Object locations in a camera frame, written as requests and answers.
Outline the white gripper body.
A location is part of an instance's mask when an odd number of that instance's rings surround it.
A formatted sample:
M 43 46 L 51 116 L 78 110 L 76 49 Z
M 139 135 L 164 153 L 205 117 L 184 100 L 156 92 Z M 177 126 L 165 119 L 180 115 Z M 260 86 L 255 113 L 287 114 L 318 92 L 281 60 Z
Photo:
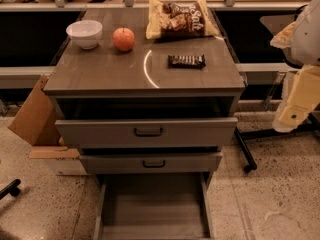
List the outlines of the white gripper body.
M 295 22 L 292 57 L 305 65 L 320 65 L 320 4 L 309 4 Z

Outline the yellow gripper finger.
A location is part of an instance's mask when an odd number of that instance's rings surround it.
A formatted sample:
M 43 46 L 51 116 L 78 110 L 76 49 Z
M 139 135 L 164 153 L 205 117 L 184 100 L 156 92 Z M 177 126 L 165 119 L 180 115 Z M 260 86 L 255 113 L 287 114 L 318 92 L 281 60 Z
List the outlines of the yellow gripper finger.
M 292 44 L 294 26 L 294 22 L 287 25 L 272 38 L 270 45 L 280 49 L 289 48 Z
M 320 67 L 304 66 L 294 76 L 290 91 L 280 103 L 273 129 L 291 132 L 301 125 L 320 104 Z

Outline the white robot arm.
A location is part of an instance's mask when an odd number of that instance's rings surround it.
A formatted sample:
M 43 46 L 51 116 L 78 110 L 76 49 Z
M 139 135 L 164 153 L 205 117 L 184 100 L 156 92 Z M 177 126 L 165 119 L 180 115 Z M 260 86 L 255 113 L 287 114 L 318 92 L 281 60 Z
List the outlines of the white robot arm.
M 320 0 L 312 0 L 270 44 L 288 48 L 291 57 L 302 64 L 273 121 L 277 132 L 291 132 L 320 104 Z

